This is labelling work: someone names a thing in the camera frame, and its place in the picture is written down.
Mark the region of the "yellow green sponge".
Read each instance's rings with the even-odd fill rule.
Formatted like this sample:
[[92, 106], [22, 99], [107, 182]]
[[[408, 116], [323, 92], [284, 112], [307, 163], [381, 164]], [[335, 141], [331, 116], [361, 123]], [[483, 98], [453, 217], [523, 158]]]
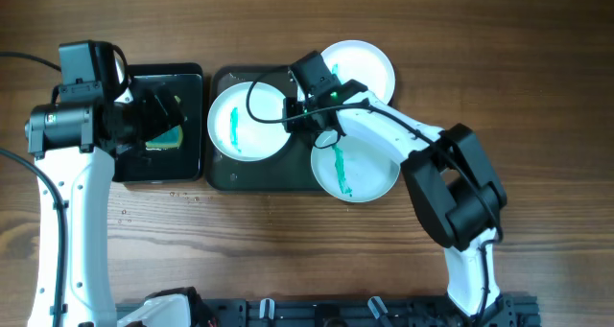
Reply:
[[142, 135], [150, 150], [178, 148], [183, 139], [184, 114], [177, 100], [159, 93], [150, 95], [144, 102]]

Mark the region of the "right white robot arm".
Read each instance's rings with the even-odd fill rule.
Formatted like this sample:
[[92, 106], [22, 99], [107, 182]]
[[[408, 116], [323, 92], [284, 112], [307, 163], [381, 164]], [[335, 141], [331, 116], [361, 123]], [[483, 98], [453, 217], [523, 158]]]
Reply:
[[476, 133], [463, 124], [420, 123], [355, 81], [327, 95], [287, 99], [282, 114], [290, 132], [334, 130], [399, 165], [418, 221], [444, 249], [449, 299], [474, 322], [484, 320], [500, 294], [493, 247], [503, 240], [508, 198]]

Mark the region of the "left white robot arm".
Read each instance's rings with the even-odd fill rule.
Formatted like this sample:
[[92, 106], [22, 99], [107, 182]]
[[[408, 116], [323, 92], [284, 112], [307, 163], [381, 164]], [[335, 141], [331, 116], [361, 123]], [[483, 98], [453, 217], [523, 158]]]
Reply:
[[116, 151], [180, 125], [166, 85], [132, 102], [95, 83], [58, 88], [26, 124], [40, 193], [40, 245], [30, 326], [113, 326], [107, 268], [107, 205]]

